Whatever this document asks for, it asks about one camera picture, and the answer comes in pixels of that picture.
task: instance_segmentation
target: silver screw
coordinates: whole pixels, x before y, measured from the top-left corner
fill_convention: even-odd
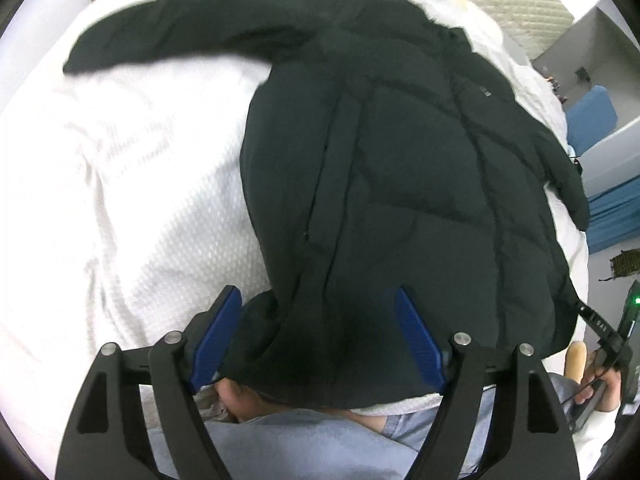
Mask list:
[[[112,355],[115,354],[116,348],[116,343],[106,343],[100,348],[100,353],[102,355]]]
[[[466,332],[456,332],[453,336],[453,341],[458,343],[460,346],[466,346],[471,343],[471,336]]]
[[[523,355],[526,355],[527,357],[530,357],[533,355],[533,346],[531,346],[529,343],[522,343],[520,345],[520,353]]]
[[[172,332],[169,332],[166,336],[164,336],[164,342],[168,345],[175,345],[176,343],[179,343],[181,339],[182,332],[180,332],[179,330],[173,330]]]

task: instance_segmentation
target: white blanket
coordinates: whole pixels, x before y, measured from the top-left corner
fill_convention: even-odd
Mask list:
[[[249,102],[270,67],[212,56],[62,74],[82,31],[142,1],[91,4],[0,117],[0,410],[50,477],[103,343],[152,344],[208,308],[227,283],[245,298],[268,288],[238,154]],[[474,6],[413,1],[438,22],[464,27],[518,102],[566,146],[558,101],[531,67],[509,58],[495,22]],[[584,234],[548,196],[585,300]]]

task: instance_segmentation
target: blue gripper pad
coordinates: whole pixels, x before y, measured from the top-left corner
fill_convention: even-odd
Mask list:
[[[242,295],[236,287],[227,285],[208,312],[198,314],[187,327],[187,337],[191,343],[186,349],[186,359],[191,368],[189,386],[195,394],[206,384],[210,384],[218,370],[226,348],[236,332],[242,314]]]
[[[422,322],[414,302],[402,287],[396,291],[396,319],[414,354],[422,380],[442,394],[447,384],[442,351]]]

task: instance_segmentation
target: wooden handle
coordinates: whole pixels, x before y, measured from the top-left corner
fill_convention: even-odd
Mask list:
[[[569,345],[564,359],[564,376],[580,384],[587,364],[587,345],[584,341],[574,341]]]

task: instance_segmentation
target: puffer jacket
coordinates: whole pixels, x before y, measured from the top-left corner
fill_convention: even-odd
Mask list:
[[[585,230],[580,176],[463,31],[406,0],[156,0],[89,28],[65,72],[222,51],[273,63],[241,153],[272,290],[223,374],[303,406],[432,392],[396,323],[401,285],[445,336],[567,345],[578,299],[543,188]]]

